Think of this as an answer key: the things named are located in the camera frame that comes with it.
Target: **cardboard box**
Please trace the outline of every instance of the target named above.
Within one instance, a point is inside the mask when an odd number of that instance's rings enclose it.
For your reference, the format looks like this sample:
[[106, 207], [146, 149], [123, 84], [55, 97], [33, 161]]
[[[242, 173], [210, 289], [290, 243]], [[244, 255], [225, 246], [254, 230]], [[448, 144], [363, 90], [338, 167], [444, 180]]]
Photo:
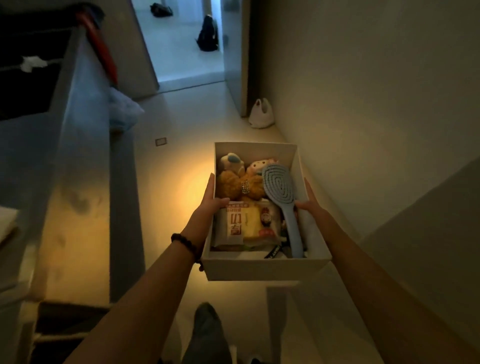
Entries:
[[[236, 153], [245, 166], [260, 159], [277, 158], [290, 168], [295, 198], [307, 199], [300, 155], [296, 145], [279, 143], [215, 143], [215, 167], [224, 155]], [[307, 245], [307, 258], [264, 259], [265, 252], [213, 252], [210, 250], [212, 228], [205, 242], [202, 262], [208, 280], [301, 280], [311, 277], [330, 260], [330, 252], [312, 216], [299, 211], [300, 232]]]

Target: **hand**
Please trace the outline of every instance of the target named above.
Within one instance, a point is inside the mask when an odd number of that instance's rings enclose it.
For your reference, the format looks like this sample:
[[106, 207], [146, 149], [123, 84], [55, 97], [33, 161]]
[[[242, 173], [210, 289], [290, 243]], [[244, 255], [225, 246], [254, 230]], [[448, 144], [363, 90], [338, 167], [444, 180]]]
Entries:
[[187, 226], [181, 232], [182, 236], [192, 242], [201, 252], [204, 248], [213, 215], [222, 207], [226, 207], [230, 202], [229, 198], [213, 198], [213, 189], [215, 185], [215, 175], [210, 174], [207, 188], [200, 206], [193, 212]]
[[327, 243], [333, 243], [335, 240], [346, 236], [347, 234], [342, 230], [340, 225], [335, 221], [333, 216], [324, 208], [322, 208], [315, 194], [313, 193], [312, 186], [305, 178], [305, 186], [307, 187], [308, 201], [300, 202], [295, 201], [295, 206], [302, 210], [310, 212], [315, 219], [318, 229], [322, 233], [322, 236]]

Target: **black backpack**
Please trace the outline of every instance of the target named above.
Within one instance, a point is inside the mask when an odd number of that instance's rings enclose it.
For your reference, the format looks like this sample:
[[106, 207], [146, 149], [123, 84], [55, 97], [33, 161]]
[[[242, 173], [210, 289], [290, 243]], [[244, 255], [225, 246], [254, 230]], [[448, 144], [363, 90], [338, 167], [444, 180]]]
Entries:
[[218, 35], [213, 23], [213, 18], [210, 15], [205, 16], [202, 30], [196, 41], [198, 47], [204, 52], [212, 52], [218, 49]]
[[166, 16], [173, 15], [173, 11], [169, 6], [165, 6], [157, 2], [154, 2], [152, 5], [150, 5], [150, 12], [155, 18], [164, 18]]

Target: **stuffed animal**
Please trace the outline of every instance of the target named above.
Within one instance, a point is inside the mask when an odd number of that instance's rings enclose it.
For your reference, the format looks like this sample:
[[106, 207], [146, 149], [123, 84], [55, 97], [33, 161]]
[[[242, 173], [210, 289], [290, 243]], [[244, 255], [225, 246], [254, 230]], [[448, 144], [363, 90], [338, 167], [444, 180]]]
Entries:
[[228, 197], [230, 201], [260, 200], [265, 197], [264, 179], [262, 176], [237, 176], [231, 170], [225, 170], [217, 177], [216, 195]]
[[216, 172], [220, 174], [225, 170], [234, 172], [237, 176], [243, 177], [245, 174], [245, 163], [235, 153], [228, 153], [218, 161]]
[[262, 170], [264, 167], [277, 162], [278, 161], [274, 158], [258, 160], [249, 165], [249, 167], [247, 168], [247, 174], [249, 176], [262, 175]]

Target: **forearm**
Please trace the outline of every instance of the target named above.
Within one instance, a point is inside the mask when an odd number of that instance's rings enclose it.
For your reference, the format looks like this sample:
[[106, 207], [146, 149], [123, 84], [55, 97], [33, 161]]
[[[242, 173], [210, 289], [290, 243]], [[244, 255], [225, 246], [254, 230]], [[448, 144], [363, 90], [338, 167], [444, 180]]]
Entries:
[[478, 363], [479, 354], [394, 281], [339, 227], [327, 245], [386, 363]]
[[172, 243], [65, 363], [156, 363], [193, 263], [186, 247]]

